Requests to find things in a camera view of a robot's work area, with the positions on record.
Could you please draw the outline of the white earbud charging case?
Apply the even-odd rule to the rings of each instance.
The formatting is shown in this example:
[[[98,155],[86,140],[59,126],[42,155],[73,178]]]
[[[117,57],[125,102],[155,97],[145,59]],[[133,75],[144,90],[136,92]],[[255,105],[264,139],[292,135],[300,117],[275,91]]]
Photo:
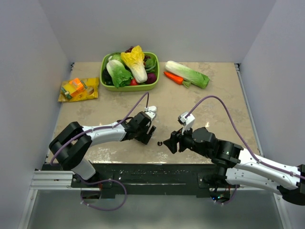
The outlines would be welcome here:
[[[149,106],[148,110],[151,111],[151,112],[156,113],[157,112],[157,107],[156,106]]]

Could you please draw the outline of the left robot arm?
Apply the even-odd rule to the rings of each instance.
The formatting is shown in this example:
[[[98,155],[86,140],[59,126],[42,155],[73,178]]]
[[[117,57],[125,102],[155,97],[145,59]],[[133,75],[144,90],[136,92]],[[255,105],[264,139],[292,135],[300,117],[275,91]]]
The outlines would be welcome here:
[[[71,122],[49,144],[49,150],[65,171],[79,175],[88,187],[98,184],[99,176],[93,165],[84,158],[91,146],[108,143],[137,140],[148,144],[156,127],[152,125],[156,117],[156,107],[147,108],[134,117],[119,120],[109,125],[81,126]]]

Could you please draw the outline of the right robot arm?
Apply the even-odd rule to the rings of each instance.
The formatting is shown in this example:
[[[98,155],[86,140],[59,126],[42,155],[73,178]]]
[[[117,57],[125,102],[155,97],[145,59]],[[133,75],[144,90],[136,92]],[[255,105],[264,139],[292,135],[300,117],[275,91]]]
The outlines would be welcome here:
[[[217,187],[246,185],[281,195],[295,205],[305,204],[305,166],[288,166],[267,158],[251,155],[242,146],[217,139],[205,127],[173,131],[163,142],[175,154],[189,149],[211,159],[216,173],[205,177],[205,181]]]

